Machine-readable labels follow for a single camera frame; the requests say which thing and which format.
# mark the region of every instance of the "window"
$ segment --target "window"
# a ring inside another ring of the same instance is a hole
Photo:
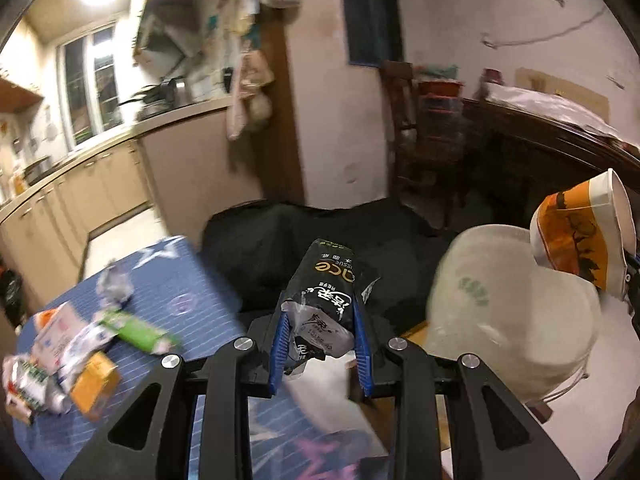
[[[74,145],[122,124],[113,61],[113,25],[60,47],[60,98]]]
[[[398,0],[342,0],[349,61],[378,66],[383,59],[402,60]]]

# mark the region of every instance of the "ceiling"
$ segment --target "ceiling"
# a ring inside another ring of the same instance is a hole
[[[129,0],[115,0],[108,6],[92,7],[81,0],[35,0],[26,18],[43,44],[48,44],[77,28],[105,20],[129,10]]]

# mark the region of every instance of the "black cloth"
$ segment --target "black cloth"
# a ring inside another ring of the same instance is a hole
[[[247,313],[275,309],[316,238],[347,246],[381,277],[367,311],[387,318],[399,334],[425,319],[436,268],[454,235],[391,199],[338,210],[261,200],[213,216],[200,257],[207,272],[226,277]]]

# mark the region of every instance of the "blue gripper pad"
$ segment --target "blue gripper pad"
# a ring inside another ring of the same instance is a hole
[[[356,297],[353,298],[353,328],[355,332],[356,362],[358,363],[358,380],[365,396],[370,397],[373,392],[371,352],[362,313]]]
[[[282,382],[284,373],[284,363],[289,355],[289,316],[286,312],[280,311],[280,319],[276,328],[271,353],[269,354],[269,391],[275,395]]]

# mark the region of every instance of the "wooden pillar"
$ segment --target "wooden pillar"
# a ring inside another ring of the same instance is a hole
[[[258,177],[265,197],[303,204],[305,188],[289,79],[284,12],[262,6],[257,23],[260,47],[275,76],[275,81],[264,88],[273,106],[270,125],[252,135]]]

